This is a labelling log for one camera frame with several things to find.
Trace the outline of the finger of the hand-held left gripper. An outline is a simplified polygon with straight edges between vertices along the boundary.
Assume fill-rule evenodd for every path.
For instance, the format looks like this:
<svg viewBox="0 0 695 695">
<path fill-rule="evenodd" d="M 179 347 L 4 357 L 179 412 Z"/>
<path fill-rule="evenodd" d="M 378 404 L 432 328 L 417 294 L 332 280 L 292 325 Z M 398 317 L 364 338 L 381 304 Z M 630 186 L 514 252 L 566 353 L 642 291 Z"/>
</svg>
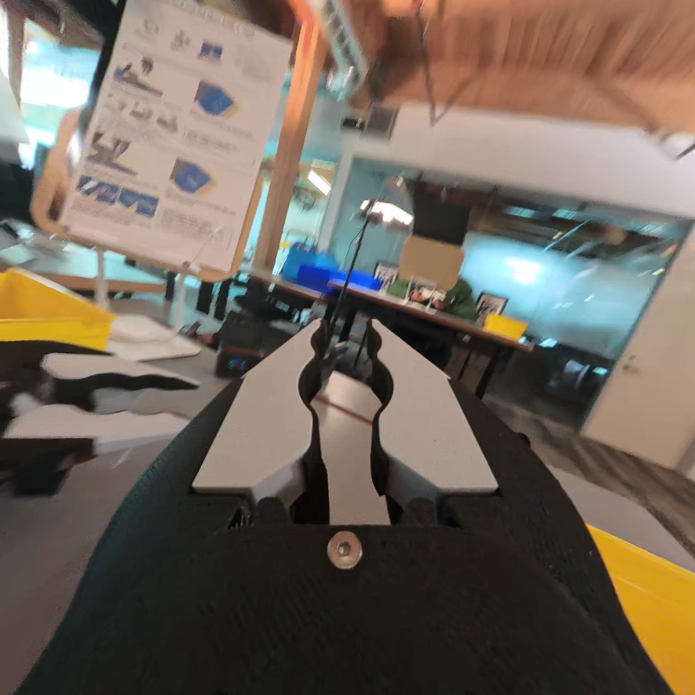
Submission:
<svg viewBox="0 0 695 695">
<path fill-rule="evenodd" d="M 13 419 L 3 440 L 89 439 L 96 455 L 170 441 L 189 421 L 171 413 L 91 413 L 67 404 L 44 405 Z"/>
<path fill-rule="evenodd" d="M 57 397 L 86 397 L 104 389 L 139 392 L 200 387 L 196 379 L 109 354 L 50 353 L 42 358 L 40 368 L 55 383 Z"/>
</svg>

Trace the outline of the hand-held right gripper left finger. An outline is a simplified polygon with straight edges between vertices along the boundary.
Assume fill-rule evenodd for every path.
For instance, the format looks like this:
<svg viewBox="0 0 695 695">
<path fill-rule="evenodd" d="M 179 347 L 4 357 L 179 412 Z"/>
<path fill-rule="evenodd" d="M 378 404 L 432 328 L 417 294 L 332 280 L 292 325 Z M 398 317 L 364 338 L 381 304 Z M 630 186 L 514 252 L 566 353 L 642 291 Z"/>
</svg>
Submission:
<svg viewBox="0 0 695 695">
<path fill-rule="evenodd" d="M 241 381 L 193 480 L 199 494 L 278 498 L 313 495 L 328 505 L 327 472 L 311 403 L 322 388 L 324 320 L 311 321 Z"/>
</svg>

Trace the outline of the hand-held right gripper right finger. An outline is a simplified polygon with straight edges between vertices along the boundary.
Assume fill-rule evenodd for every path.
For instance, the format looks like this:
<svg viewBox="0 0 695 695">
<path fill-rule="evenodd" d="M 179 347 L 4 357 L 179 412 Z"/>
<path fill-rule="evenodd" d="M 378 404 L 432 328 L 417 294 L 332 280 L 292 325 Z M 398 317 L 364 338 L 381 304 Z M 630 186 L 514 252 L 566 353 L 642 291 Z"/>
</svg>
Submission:
<svg viewBox="0 0 695 695">
<path fill-rule="evenodd" d="M 490 495 L 498 481 L 450 380 L 378 320 L 368 321 L 372 421 L 370 472 L 380 496 L 401 508 L 457 495 Z"/>
</svg>

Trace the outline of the yellow plastic bin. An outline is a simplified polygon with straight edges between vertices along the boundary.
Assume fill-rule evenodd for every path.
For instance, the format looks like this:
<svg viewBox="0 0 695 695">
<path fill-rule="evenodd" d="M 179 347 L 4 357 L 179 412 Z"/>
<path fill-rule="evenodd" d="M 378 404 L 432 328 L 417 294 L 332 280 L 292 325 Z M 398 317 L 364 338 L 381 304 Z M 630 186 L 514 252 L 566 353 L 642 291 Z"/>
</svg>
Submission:
<svg viewBox="0 0 695 695">
<path fill-rule="evenodd" d="M 588 526 L 622 608 L 675 694 L 694 693 L 694 573 Z"/>
<path fill-rule="evenodd" d="M 52 341 L 105 351 L 116 315 L 41 276 L 1 272 L 1 341 Z"/>
</svg>

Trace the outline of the black charging case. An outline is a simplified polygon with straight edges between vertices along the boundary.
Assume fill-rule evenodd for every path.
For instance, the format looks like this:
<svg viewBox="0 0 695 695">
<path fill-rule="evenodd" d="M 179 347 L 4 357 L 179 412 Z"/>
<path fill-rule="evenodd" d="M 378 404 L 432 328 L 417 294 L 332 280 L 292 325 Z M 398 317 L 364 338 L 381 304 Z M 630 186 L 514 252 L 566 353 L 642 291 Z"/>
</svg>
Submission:
<svg viewBox="0 0 695 695">
<path fill-rule="evenodd" d="M 215 375 L 243 378 L 265 358 L 264 326 L 242 313 L 230 312 L 217 333 Z"/>
</svg>

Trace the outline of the small yellow bin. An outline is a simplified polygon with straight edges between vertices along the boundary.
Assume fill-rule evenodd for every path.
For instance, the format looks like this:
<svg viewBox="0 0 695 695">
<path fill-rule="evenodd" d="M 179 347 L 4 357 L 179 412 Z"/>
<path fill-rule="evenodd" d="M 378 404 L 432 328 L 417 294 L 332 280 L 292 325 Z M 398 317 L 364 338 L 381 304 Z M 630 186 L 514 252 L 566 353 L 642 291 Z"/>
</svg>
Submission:
<svg viewBox="0 0 695 695">
<path fill-rule="evenodd" d="M 529 323 L 504 314 L 489 313 L 483 328 L 486 332 L 519 342 L 526 334 Z"/>
</svg>

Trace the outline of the wooden-edged desk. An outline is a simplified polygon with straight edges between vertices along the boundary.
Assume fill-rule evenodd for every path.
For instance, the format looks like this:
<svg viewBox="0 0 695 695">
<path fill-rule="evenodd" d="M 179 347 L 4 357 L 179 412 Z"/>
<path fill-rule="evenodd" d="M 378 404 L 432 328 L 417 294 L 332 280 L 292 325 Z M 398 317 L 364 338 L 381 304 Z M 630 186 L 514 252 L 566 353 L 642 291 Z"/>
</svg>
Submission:
<svg viewBox="0 0 695 695">
<path fill-rule="evenodd" d="M 377 319 L 389 328 L 402 323 L 446 342 L 452 349 L 452 360 L 447 367 L 452 378 L 468 384 L 480 399 L 499 366 L 504 366 L 513 354 L 530 354 L 535 348 L 525 336 L 519 339 L 504 336 L 447 313 L 419 308 L 411 302 L 360 286 L 330 282 L 328 291 L 319 292 L 266 270 L 242 266 L 241 274 L 267 289 L 273 300 L 289 300 L 290 305 L 304 308 L 322 307 L 326 320 L 341 322 L 338 328 L 332 329 L 340 343 L 350 340 L 358 315 Z"/>
</svg>

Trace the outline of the blue plastic tote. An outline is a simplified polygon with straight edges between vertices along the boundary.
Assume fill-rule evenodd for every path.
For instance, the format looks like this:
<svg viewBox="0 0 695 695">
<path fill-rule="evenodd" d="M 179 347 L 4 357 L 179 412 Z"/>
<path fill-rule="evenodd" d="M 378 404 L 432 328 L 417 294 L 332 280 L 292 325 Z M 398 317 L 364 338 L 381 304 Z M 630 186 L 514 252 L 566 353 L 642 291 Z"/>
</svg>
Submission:
<svg viewBox="0 0 695 695">
<path fill-rule="evenodd" d="M 296 282 L 302 265 L 335 268 L 336 260 L 332 253 L 320 250 L 315 245 L 295 242 L 288 249 L 280 277 L 289 282 Z"/>
</svg>

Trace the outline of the black tripod pole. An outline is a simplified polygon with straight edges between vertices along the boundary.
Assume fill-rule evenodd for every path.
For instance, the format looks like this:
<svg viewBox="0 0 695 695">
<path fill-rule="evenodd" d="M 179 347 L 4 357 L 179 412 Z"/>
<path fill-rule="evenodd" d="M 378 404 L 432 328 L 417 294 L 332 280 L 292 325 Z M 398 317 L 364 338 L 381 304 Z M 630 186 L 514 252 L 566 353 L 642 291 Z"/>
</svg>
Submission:
<svg viewBox="0 0 695 695">
<path fill-rule="evenodd" d="M 340 293 L 338 294 L 338 299 L 337 299 L 337 302 L 335 304 L 334 310 L 332 312 L 332 316 L 331 316 L 329 323 L 328 323 L 327 336 L 328 336 L 329 342 L 332 341 L 334 333 L 335 333 L 336 322 L 339 318 L 340 311 L 341 311 L 343 304 L 345 302 L 345 296 L 347 295 L 350 281 L 352 279 L 352 274 L 354 272 L 354 268 L 355 268 L 355 265 L 357 263 L 357 259 L 359 257 L 361 246 L 363 244 L 363 239 L 366 235 L 366 230 L 368 229 L 368 226 L 370 225 L 370 221 L 372 218 L 372 211 L 375 208 L 377 203 L 383 202 L 383 199 L 384 198 L 382 195 L 378 196 L 377 198 L 370 199 L 370 201 L 369 201 L 369 203 L 364 211 L 363 224 L 362 224 L 360 231 L 357 235 L 357 242 L 356 242 L 356 246 L 354 249 L 354 253 L 352 255 L 352 260 L 350 262 L 345 281 L 343 282 L 343 284 L 341 286 Z"/>
</svg>

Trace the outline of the wooden post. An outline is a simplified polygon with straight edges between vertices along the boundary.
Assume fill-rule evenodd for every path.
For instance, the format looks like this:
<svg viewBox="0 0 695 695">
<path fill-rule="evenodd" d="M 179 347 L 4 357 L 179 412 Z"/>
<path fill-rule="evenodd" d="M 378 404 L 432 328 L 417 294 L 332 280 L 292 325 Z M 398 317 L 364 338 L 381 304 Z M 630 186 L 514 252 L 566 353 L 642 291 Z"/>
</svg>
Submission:
<svg viewBox="0 0 695 695">
<path fill-rule="evenodd" d="M 302 152 L 323 73 L 327 44 L 314 21 L 301 26 L 273 173 L 253 267 L 272 272 L 291 204 Z"/>
</svg>

